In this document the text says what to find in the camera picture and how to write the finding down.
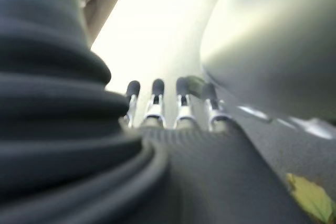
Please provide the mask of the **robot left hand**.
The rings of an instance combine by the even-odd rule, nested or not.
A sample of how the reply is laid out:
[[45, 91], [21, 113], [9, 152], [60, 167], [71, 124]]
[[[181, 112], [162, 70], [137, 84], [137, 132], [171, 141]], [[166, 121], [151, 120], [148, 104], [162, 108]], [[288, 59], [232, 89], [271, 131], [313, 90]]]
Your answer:
[[1, 223], [311, 223], [211, 87], [209, 131], [126, 129], [79, 0], [1, 0]]

